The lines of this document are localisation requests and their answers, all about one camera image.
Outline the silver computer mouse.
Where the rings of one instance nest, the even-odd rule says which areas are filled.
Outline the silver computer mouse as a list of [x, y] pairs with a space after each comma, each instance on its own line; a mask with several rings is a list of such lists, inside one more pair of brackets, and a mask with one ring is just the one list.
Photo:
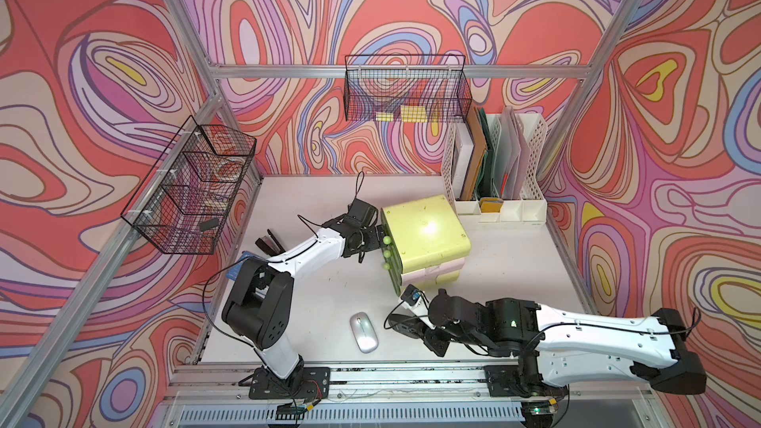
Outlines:
[[358, 312], [349, 319], [350, 328], [358, 346], [363, 354], [370, 354], [378, 349], [380, 341], [375, 327], [366, 312]]

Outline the green drawer cabinet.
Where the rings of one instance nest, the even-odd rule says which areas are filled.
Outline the green drawer cabinet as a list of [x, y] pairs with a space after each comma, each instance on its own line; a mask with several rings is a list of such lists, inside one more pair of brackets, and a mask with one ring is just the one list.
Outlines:
[[394, 245], [382, 247], [384, 268], [397, 295], [408, 285], [425, 290], [459, 279], [472, 243], [445, 195], [385, 208], [402, 214]]

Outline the green drawer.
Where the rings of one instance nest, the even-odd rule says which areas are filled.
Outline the green drawer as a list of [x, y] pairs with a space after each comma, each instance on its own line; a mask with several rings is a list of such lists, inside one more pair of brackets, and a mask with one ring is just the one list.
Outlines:
[[382, 246], [384, 248], [393, 246], [394, 241], [396, 241], [396, 233], [400, 231], [402, 214], [396, 210], [384, 208], [380, 212], [380, 215], [380, 225], [382, 226], [382, 233], [384, 233], [384, 236], [382, 236]]

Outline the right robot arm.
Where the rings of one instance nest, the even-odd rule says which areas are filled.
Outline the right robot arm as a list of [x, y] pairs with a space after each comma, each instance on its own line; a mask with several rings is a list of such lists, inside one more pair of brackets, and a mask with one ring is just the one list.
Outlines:
[[675, 309], [641, 318], [574, 313], [538, 302], [501, 298], [477, 303], [440, 289], [433, 298], [408, 285], [400, 297], [404, 313], [384, 321], [444, 357], [461, 345], [474, 355], [514, 364], [485, 367], [492, 396], [554, 396], [577, 382], [638, 380], [652, 390], [696, 396], [707, 388], [700, 356], [687, 340], [701, 321], [685, 324]]

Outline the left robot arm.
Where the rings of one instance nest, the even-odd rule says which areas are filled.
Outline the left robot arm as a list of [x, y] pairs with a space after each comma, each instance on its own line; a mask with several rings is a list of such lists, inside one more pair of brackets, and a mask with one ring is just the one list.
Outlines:
[[331, 370], [308, 367], [287, 338], [295, 285], [318, 269], [382, 249], [390, 233], [381, 225], [362, 226], [347, 216], [326, 222], [295, 248], [261, 259], [241, 261], [221, 319], [253, 345], [261, 368], [238, 382], [252, 400], [289, 400], [311, 404], [327, 398]]

